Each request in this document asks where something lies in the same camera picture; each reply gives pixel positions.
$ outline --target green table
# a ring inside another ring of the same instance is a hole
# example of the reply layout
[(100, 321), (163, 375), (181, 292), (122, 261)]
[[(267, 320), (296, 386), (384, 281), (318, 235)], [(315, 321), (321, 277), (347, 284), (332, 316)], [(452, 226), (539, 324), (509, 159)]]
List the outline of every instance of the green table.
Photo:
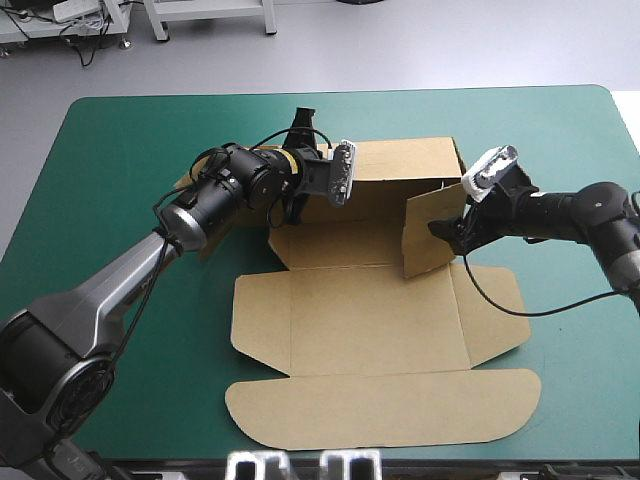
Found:
[[(288, 126), (296, 106), (352, 140), (451, 135), (468, 164), (516, 145), (546, 191), (611, 180), (640, 185), (638, 153), (609, 92), (595, 86), (446, 91), (87, 98), (74, 103), (0, 264), (0, 314), (67, 289), (155, 226), (150, 206), (197, 153), (251, 143)], [(235, 230), (206, 262), (195, 255), (161, 278), (109, 397), (77, 435), (120, 458), (212, 458), (255, 449), (224, 391), (277, 377), (229, 342), (233, 283), (282, 269), (263, 229)], [(504, 239), (473, 254), (505, 265), (529, 309), (604, 291), (586, 247)], [(482, 368), (526, 367), (543, 393), (514, 435), (476, 445), (385, 450), (393, 458), (632, 458), (638, 453), (640, 321), (613, 298), (531, 322), (522, 347)]]

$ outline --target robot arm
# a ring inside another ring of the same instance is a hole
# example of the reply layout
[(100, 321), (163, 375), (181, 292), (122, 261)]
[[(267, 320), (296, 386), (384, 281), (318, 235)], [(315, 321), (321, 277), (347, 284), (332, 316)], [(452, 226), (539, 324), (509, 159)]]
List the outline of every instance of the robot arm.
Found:
[(577, 193), (544, 193), (517, 164), (514, 147), (489, 150), (462, 179), (471, 205), (463, 218), (429, 229), (456, 255), (501, 237), (528, 243), (549, 239), (588, 245), (611, 284), (640, 311), (640, 217), (626, 190), (600, 182)]
[(161, 269), (225, 233), (243, 209), (282, 201), (284, 221), (295, 224), (309, 194), (345, 203), (355, 145), (343, 141), (323, 158), (312, 115), (298, 109), (282, 148), (226, 144), (201, 154), (193, 183), (158, 205), (160, 227), (81, 285), (0, 324), (1, 460), (38, 480), (125, 476), (70, 440), (113, 384), (130, 333), (124, 314), (142, 294), (148, 299)]

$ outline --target cardboard box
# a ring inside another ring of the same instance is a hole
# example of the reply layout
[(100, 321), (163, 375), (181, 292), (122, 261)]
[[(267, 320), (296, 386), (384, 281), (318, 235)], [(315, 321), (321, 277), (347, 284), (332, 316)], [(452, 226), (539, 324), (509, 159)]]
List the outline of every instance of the cardboard box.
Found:
[[(462, 211), (463, 171), (451, 138), (361, 142), (348, 204), (312, 198), (303, 225), (271, 232), (289, 271), (236, 281), (231, 340), (290, 378), (229, 387), (247, 435), (288, 450), (436, 445), (526, 423), (537, 375), (472, 368), (525, 342), (528, 320), (488, 305), (427, 229)], [(511, 272), (475, 271), (523, 308)]]

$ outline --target white floor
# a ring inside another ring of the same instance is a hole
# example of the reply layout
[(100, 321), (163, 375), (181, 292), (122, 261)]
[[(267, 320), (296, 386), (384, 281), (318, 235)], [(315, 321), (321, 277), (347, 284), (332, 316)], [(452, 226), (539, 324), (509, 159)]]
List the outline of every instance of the white floor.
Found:
[(134, 48), (99, 51), (89, 69), (58, 41), (0, 60), (0, 256), (67, 108), (84, 96), (589, 83), (622, 91), (640, 145), (638, 0), (287, 1), (275, 36), (259, 18), (225, 19), (174, 23), (157, 43), (136, 6)]

